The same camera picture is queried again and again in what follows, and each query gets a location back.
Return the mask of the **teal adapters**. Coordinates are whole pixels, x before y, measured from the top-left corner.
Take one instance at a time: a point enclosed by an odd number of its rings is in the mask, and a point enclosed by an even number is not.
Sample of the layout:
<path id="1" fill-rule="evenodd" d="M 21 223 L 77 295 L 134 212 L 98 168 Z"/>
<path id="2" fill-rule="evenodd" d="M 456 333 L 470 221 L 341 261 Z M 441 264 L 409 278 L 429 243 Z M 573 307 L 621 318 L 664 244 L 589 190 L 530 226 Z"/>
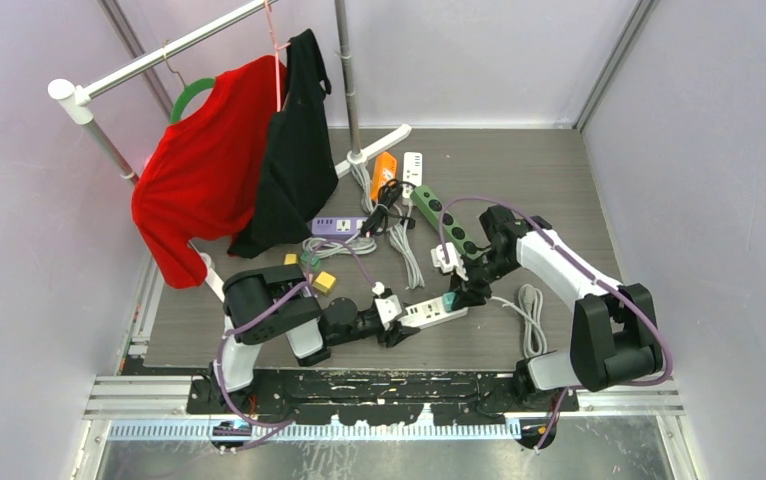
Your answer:
<path id="1" fill-rule="evenodd" d="M 446 312 L 453 312 L 455 310 L 455 300 L 456 294 L 454 292 L 446 292 L 442 295 L 442 304 Z"/>

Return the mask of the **green power strip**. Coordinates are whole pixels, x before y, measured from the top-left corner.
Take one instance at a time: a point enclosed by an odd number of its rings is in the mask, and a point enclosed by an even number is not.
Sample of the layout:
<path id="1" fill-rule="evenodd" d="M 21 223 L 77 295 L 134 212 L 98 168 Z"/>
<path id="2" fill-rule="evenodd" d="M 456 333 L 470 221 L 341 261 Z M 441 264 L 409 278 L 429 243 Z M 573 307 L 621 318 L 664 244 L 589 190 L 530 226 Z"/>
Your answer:
<path id="1" fill-rule="evenodd" d="M 477 259 L 481 255 L 482 250 L 466 233 L 461 223 L 449 211 L 442 212 L 443 202 L 429 186 L 415 187 L 410 199 L 434 229 L 442 225 L 445 240 L 451 242 L 460 255 L 471 260 Z"/>

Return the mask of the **white power strip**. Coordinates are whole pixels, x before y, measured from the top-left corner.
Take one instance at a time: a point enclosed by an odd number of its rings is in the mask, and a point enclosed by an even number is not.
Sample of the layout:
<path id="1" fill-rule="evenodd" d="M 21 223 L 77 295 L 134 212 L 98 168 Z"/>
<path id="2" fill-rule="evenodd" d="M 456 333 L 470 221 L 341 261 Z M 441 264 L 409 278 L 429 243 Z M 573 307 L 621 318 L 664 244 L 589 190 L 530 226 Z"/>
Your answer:
<path id="1" fill-rule="evenodd" d="M 420 302 L 404 309 L 404 315 L 399 322 L 406 327 L 424 330 L 450 320 L 465 316 L 469 308 L 455 309 L 446 312 L 442 304 L 442 295 L 433 299 Z"/>
<path id="2" fill-rule="evenodd" d="M 411 195 L 416 187 L 423 183 L 423 154 L 420 152 L 405 152 L 403 156 L 403 171 L 401 178 L 404 188 L 403 202 L 411 202 Z"/>

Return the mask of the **purple power strip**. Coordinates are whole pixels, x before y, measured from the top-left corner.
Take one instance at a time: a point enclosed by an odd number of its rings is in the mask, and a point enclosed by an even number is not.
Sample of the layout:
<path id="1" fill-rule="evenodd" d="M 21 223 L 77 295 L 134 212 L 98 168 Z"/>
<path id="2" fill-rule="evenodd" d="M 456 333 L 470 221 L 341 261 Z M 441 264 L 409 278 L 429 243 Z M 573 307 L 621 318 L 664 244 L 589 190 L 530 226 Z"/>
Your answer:
<path id="1" fill-rule="evenodd" d="M 315 217 L 311 222 L 313 237 L 348 240 L 360 235 L 365 217 Z"/>

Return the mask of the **orange power strip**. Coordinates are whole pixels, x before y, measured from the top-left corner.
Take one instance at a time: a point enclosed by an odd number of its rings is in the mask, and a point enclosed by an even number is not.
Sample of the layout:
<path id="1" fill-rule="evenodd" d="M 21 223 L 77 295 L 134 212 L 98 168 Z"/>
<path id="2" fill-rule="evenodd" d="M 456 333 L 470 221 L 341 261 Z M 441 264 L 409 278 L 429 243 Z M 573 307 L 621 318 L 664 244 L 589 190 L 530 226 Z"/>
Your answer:
<path id="1" fill-rule="evenodd" d="M 380 189 L 397 177 L 397 171 L 398 160 L 395 156 L 384 151 L 376 157 L 369 193 L 373 202 L 378 201 Z"/>

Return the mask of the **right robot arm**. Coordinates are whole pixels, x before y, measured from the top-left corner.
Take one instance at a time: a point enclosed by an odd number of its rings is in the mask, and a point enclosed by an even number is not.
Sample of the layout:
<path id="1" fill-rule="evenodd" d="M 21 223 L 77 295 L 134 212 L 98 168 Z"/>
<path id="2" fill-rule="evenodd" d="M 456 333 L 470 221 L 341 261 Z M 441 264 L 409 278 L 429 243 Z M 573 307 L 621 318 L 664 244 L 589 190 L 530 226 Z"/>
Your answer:
<path id="1" fill-rule="evenodd" d="M 672 374 L 673 358 L 656 325 L 651 292 L 601 274 L 574 253 L 540 217 L 494 205 L 480 216 L 489 242 L 475 258 L 444 251 L 456 268 L 452 307 L 483 305 L 491 285 L 523 268 L 539 277 L 570 309 L 568 348 L 521 361 L 514 384 L 517 403 L 541 409 L 558 388 L 597 392 L 615 385 L 657 385 Z"/>

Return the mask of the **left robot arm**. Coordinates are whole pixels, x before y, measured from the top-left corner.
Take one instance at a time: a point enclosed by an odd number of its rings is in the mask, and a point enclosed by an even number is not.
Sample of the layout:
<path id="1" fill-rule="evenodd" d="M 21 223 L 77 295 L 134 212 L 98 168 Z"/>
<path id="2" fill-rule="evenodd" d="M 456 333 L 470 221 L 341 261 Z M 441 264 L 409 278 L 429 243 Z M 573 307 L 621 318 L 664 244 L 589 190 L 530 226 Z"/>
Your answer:
<path id="1" fill-rule="evenodd" d="M 336 345 L 374 337 L 392 348 L 420 332 L 406 324 L 403 304 L 380 282 L 365 309 L 344 297 L 323 307 L 296 264 L 243 271 L 226 281 L 209 267 L 206 284 L 223 303 L 225 323 L 211 398 L 228 413 L 249 403 L 260 350 L 276 337 L 286 336 L 298 364 L 310 367 Z"/>

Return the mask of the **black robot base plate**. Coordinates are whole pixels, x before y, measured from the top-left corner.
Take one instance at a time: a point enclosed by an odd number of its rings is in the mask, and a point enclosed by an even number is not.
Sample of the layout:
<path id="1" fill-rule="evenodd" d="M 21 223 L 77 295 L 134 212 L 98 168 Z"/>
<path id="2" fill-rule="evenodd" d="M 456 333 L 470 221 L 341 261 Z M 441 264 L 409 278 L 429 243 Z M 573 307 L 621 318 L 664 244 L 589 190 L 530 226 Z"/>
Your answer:
<path id="1" fill-rule="evenodd" d="M 503 416 L 543 417 L 553 393 L 526 397 L 511 372 L 463 370 L 257 369 L 251 385 L 223 398 L 213 375 L 190 386 L 189 414 L 229 414 L 239 409 L 267 423 L 293 420 L 325 425 L 410 425 L 429 411 L 435 426 L 489 425 Z"/>

